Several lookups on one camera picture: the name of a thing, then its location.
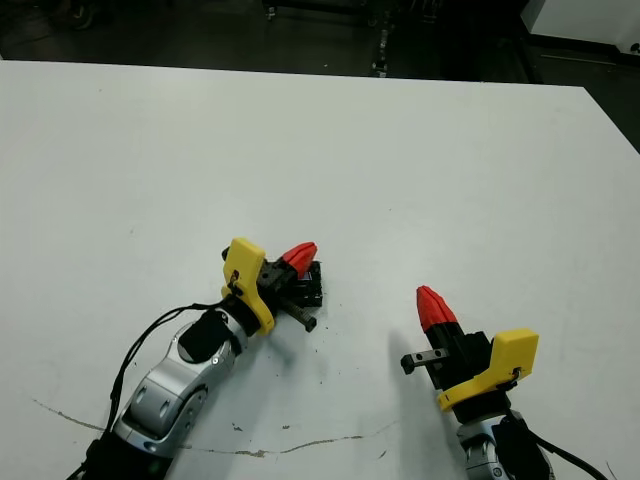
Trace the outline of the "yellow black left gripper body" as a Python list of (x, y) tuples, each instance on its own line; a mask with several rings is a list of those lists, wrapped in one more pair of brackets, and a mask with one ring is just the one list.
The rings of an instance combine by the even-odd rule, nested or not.
[(315, 329), (317, 320), (310, 311), (319, 306), (316, 259), (305, 275), (298, 275), (281, 256), (269, 261), (262, 248), (245, 238), (233, 239), (222, 256), (225, 285), (221, 309), (247, 336), (271, 332), (280, 312), (294, 318), (308, 332)]

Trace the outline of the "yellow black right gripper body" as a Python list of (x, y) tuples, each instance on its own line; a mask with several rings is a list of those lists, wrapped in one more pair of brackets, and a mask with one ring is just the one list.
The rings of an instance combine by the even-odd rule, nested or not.
[(428, 351), (404, 355), (405, 374), (424, 367), (440, 392), (441, 411), (461, 424), (503, 414), (510, 407), (507, 392), (533, 371), (539, 335), (528, 328), (465, 333), (460, 327), (430, 327)]

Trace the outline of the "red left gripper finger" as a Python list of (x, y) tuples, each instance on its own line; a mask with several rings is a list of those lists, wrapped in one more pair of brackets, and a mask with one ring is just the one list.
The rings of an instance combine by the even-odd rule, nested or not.
[(303, 242), (291, 248), (281, 256), (281, 260), (292, 267), (298, 275), (305, 275), (317, 253), (314, 242)]

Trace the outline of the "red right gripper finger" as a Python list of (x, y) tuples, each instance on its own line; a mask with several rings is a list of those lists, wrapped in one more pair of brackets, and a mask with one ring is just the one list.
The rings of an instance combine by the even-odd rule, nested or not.
[(452, 342), (454, 337), (463, 336), (464, 332), (454, 313), (448, 307), (444, 299), (442, 301), (442, 307), (444, 311), (444, 322), (437, 325), (436, 329), (438, 338), (441, 341), (440, 348), (446, 348)]
[(444, 322), (442, 301), (442, 297), (426, 285), (416, 290), (420, 325), (432, 348), (441, 347), (436, 326)]

